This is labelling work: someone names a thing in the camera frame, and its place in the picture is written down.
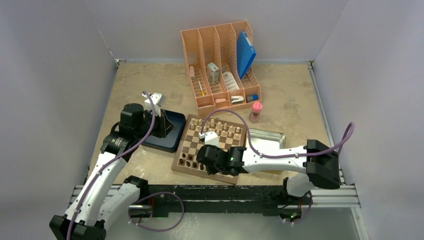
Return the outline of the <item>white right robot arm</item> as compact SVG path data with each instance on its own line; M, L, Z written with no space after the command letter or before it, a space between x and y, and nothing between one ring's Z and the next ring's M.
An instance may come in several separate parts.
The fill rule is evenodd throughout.
M208 175L221 173L238 176L263 171L290 171L297 174L286 180L280 196L288 204L294 203L313 188L339 189L339 154L322 142L307 140L306 145L277 149L281 156L256 153L251 147L235 146L224 151L214 145L204 145L197 153L197 161Z

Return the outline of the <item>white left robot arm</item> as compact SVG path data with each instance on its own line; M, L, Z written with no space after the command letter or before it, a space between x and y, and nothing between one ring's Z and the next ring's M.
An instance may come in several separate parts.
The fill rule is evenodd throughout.
M156 197L148 181L129 176L110 199L116 177L135 150L150 136L166 138L174 129L167 112L156 103L129 103L104 138L95 167L81 192L63 215L54 215L49 227L58 240L104 240L110 225L133 203L142 205Z

